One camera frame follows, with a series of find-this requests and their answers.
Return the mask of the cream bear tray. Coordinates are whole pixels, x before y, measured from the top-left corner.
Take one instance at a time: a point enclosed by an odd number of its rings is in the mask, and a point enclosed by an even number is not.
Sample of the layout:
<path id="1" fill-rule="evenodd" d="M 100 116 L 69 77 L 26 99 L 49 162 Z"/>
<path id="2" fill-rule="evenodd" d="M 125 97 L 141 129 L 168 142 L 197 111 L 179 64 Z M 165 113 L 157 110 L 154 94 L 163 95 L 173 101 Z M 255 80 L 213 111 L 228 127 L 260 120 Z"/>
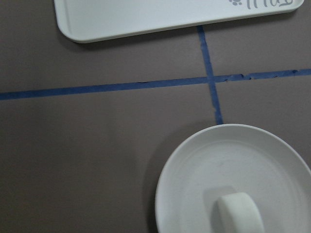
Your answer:
<path id="1" fill-rule="evenodd" d="M 57 26 L 92 43 L 216 22 L 282 14 L 302 0 L 56 0 Z"/>

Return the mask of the white round plate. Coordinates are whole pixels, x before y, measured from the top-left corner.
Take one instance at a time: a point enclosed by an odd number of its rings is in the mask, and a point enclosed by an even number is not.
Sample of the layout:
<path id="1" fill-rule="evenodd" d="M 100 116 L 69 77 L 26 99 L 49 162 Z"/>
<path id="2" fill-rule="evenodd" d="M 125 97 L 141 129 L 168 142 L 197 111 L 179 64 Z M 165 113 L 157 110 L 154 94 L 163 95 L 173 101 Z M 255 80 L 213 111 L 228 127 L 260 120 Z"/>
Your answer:
<path id="1" fill-rule="evenodd" d="M 160 233 L 222 233 L 221 196 L 244 192 L 268 233 L 311 230 L 311 171 L 274 134 L 248 125 L 201 130 L 167 160 L 155 194 Z"/>

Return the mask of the white bun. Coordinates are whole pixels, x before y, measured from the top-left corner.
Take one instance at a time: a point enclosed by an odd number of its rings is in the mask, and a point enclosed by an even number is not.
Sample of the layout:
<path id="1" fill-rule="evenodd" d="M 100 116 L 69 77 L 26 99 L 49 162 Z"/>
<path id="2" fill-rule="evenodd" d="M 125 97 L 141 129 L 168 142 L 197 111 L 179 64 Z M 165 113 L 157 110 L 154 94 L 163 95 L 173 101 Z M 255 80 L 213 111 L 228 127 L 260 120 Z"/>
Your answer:
<path id="1" fill-rule="evenodd" d="M 219 211 L 224 233 L 264 233 L 260 211 L 253 199 L 244 192 L 218 197 Z"/>

